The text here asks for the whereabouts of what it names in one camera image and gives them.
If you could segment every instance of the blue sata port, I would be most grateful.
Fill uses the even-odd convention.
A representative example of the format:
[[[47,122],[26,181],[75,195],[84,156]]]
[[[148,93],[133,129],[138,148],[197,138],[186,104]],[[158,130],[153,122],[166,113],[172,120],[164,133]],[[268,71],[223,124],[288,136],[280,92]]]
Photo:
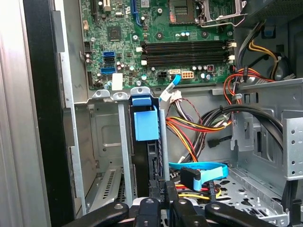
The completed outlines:
[[[101,74],[113,74],[116,72],[115,67],[111,68],[101,68]]]
[[[103,58],[114,58],[116,55],[114,51],[104,51],[102,56]]]

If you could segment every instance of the motherboard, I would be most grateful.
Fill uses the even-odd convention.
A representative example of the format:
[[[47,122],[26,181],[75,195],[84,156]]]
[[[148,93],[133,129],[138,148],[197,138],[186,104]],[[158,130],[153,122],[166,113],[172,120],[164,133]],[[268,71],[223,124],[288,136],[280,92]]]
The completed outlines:
[[[180,85],[224,82],[233,27],[200,27],[201,8],[197,0],[81,0],[89,88],[166,86],[176,74]],[[233,1],[209,8],[213,18],[229,15]]]

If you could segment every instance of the blue latch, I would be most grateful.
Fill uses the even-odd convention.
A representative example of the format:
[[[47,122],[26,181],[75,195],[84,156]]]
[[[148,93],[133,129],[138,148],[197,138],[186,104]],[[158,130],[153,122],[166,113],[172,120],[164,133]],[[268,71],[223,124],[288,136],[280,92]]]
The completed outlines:
[[[151,111],[134,113],[136,141],[159,139],[158,110],[155,106],[153,108]]]
[[[182,176],[181,183],[189,189],[199,191],[205,182],[211,180],[220,180],[228,176],[228,166],[216,162],[192,162],[192,163],[169,163],[169,166],[174,169],[183,169],[186,176]],[[190,170],[200,170],[200,175],[197,176],[195,172]]]
[[[133,106],[152,105],[150,96],[133,96],[132,102]]]

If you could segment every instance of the blue tab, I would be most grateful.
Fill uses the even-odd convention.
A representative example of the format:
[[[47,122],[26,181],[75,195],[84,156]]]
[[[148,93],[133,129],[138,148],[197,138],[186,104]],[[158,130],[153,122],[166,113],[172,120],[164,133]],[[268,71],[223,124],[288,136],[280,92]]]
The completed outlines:
[[[191,168],[201,170],[201,180],[194,179],[194,190],[201,190],[201,186],[211,180],[220,180],[228,176],[228,166],[216,162],[169,163],[174,169]]]
[[[135,112],[134,129],[136,141],[148,141],[159,139],[158,110]]]
[[[150,96],[133,96],[132,102],[134,106],[152,105]]]

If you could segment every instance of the green circuit board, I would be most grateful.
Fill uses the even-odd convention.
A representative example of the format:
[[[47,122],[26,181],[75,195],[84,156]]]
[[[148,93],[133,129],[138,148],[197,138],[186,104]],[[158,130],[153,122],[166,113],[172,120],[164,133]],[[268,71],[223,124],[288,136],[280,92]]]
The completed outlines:
[[[100,75],[100,68],[104,67],[102,53],[114,51],[116,59],[113,67],[117,70],[117,62],[120,63],[121,70],[116,72],[123,73],[123,88],[141,86],[164,86],[171,82],[170,76],[159,79],[158,72],[173,69],[182,71],[193,71],[192,67],[197,65],[171,65],[151,67],[142,66],[141,53],[136,51],[140,47],[140,41],[148,43],[163,42],[186,42],[186,41],[212,41],[212,40],[231,40],[232,26],[218,26],[203,29],[198,25],[185,24],[174,25],[170,21],[169,5],[173,1],[180,0],[137,0],[138,18],[145,17],[144,26],[136,23],[136,18],[131,13],[131,1],[133,0],[110,0],[110,11],[99,9],[96,24],[92,16],[92,0],[81,0],[81,11],[84,26],[84,42],[90,44],[91,60],[86,63],[88,72],[88,84],[91,90],[104,88],[112,80],[111,74]],[[211,0],[210,11],[212,18],[219,15],[229,15],[232,13],[233,0]],[[189,32],[190,36],[182,37],[182,32]],[[211,79],[205,81],[200,75],[203,70],[195,70],[194,78],[181,80],[180,84],[201,84],[223,82],[230,74],[229,63],[215,63],[211,73]]]

